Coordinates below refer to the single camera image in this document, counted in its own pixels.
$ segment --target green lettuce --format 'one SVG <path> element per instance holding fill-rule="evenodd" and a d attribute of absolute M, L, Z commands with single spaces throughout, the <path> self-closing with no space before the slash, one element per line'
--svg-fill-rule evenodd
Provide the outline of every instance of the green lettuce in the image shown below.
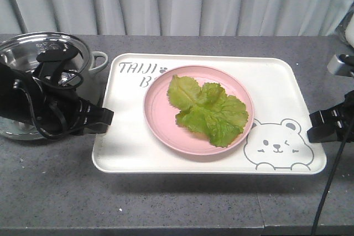
<path fill-rule="evenodd" d="M 174 75 L 167 95 L 170 104 L 180 110 L 177 125 L 205 134 L 214 146 L 230 145 L 247 123 L 246 105 L 227 95 L 219 83 L 200 87 L 194 78 Z"/>

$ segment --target black cable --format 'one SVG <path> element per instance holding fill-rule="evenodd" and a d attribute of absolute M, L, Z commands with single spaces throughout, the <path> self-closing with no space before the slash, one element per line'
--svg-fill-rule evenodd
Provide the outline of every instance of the black cable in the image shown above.
<path fill-rule="evenodd" d="M 78 82 L 78 84 L 75 85 L 69 85 L 69 86 L 56 86 L 56 85 L 52 85 L 49 82 L 46 82 L 44 80 L 40 80 L 44 85 L 50 87 L 50 88 L 54 88 L 56 90 L 74 90 L 76 88 L 78 88 L 83 82 L 84 82 L 84 77 L 82 76 L 82 74 L 72 71 L 72 70 L 63 70 L 64 73 L 69 73 L 69 74 L 74 74 L 75 77 L 79 77 L 80 81 Z"/>
<path fill-rule="evenodd" d="M 338 166 L 339 161 L 341 159 L 341 155 L 342 155 L 344 146 L 345 146 L 345 144 L 346 144 L 346 142 L 347 142 L 347 140 L 349 138 L 349 135 L 352 132 L 353 127 L 354 127 L 354 116 L 352 117 L 352 119 L 350 121 L 350 124 L 348 126 L 348 130 L 347 130 L 347 132 L 344 135 L 344 138 L 343 138 L 343 140 L 341 142 L 341 145 L 339 147 L 337 156 L 336 156 L 336 158 L 335 158 L 335 160 L 333 162 L 332 169 L 331 169 L 331 172 L 330 172 L 328 180 L 327 180 L 327 184 L 325 186 L 325 189 L 324 189 L 323 194 L 322 194 L 321 201 L 320 201 L 319 206 L 317 208 L 316 216 L 315 216 L 314 223 L 313 223 L 312 230 L 311 230 L 311 236 L 315 236 L 316 235 L 317 225 L 318 225 L 318 222 L 319 222 L 319 219 L 320 219 L 321 211 L 322 211 L 323 206 L 325 204 L 325 200 L 326 200 L 328 191 L 330 189 L 332 180 L 334 178 L 334 174 L 336 172 L 337 166 Z"/>

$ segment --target paw print logo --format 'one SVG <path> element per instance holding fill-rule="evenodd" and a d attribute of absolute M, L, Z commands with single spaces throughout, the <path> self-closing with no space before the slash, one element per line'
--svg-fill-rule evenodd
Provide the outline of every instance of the paw print logo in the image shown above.
<path fill-rule="evenodd" d="M 160 67 L 160 73 L 161 74 L 166 72 L 166 70 L 167 70 L 167 67 Z"/>

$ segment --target cartoon bear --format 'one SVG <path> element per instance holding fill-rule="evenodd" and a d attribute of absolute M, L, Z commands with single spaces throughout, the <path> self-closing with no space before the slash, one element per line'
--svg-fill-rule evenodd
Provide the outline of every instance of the cartoon bear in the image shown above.
<path fill-rule="evenodd" d="M 310 170 L 314 152 L 300 135 L 300 124 L 292 119 L 284 119 L 280 124 L 254 120 L 243 152 L 256 165 L 256 170 L 290 169 L 302 167 Z"/>

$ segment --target curtain fold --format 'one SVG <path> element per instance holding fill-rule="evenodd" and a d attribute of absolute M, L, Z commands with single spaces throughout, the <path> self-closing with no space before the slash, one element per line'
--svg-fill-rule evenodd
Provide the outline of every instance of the curtain fold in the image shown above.
<path fill-rule="evenodd" d="M 0 0 L 1 33 L 329 35 L 354 0 Z"/>

